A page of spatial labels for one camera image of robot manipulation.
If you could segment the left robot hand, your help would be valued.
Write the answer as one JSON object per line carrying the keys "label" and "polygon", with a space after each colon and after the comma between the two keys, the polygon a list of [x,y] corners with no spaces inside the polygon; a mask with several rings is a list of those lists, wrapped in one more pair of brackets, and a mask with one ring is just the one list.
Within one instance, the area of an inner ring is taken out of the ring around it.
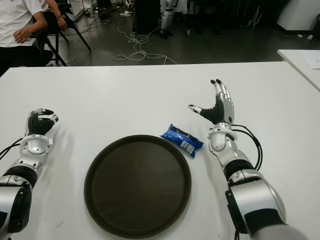
{"label": "left robot hand", "polygon": [[24,136],[45,136],[58,121],[58,116],[50,109],[38,108],[32,110],[26,120]]}

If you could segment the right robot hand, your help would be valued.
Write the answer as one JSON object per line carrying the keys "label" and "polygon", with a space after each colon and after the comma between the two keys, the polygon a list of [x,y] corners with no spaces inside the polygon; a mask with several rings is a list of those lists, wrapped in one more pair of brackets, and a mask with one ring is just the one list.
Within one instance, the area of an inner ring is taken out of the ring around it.
{"label": "right robot hand", "polygon": [[229,90],[219,79],[210,80],[215,88],[215,105],[211,108],[201,108],[193,104],[189,104],[188,108],[194,113],[199,114],[203,118],[209,120],[214,125],[226,123],[233,125],[234,122],[234,103]]}

